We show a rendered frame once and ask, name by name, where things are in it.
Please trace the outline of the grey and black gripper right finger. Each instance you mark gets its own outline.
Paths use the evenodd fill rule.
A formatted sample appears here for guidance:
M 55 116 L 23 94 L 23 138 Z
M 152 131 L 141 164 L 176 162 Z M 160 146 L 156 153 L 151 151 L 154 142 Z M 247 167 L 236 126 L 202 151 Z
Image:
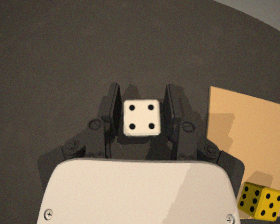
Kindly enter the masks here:
M 220 151 L 217 145 L 197 131 L 196 124 L 187 119 L 183 99 L 178 98 L 175 84 L 166 86 L 163 115 L 165 135 L 173 144 L 171 160 L 202 160 L 221 166 L 231 181 L 237 199 L 245 171 L 244 163 L 227 152 Z

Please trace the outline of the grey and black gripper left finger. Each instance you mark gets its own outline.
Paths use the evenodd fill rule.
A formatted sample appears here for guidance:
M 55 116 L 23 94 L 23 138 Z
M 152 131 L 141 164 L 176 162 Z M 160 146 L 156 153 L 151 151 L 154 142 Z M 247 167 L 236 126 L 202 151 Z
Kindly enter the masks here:
M 64 146 L 38 158 L 37 165 L 44 193 L 54 169 L 61 162 L 82 157 L 111 158 L 110 142 L 118 135 L 121 109 L 120 86 L 111 83 L 107 97 L 102 97 L 97 117 L 87 123 L 87 128 L 69 139 Z

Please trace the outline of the white die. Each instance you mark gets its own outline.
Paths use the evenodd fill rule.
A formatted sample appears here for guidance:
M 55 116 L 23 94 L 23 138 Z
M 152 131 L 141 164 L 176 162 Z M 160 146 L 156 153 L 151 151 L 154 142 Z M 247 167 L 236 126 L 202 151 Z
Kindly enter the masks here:
M 124 134 L 127 137 L 155 137 L 160 132 L 157 100 L 126 100 L 124 102 Z

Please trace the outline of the peach flat mat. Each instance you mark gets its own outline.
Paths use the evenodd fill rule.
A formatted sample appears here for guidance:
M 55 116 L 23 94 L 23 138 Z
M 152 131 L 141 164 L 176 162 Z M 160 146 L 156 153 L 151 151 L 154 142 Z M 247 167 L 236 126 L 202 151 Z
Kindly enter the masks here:
M 206 138 L 243 161 L 245 182 L 280 190 L 280 104 L 209 88 Z

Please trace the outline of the yellow die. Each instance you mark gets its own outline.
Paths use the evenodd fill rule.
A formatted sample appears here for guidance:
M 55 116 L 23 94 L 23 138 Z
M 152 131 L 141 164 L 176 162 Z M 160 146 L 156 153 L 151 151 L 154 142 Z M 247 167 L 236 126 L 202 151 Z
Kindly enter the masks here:
M 245 182 L 237 207 L 254 219 L 275 221 L 280 209 L 280 191 Z

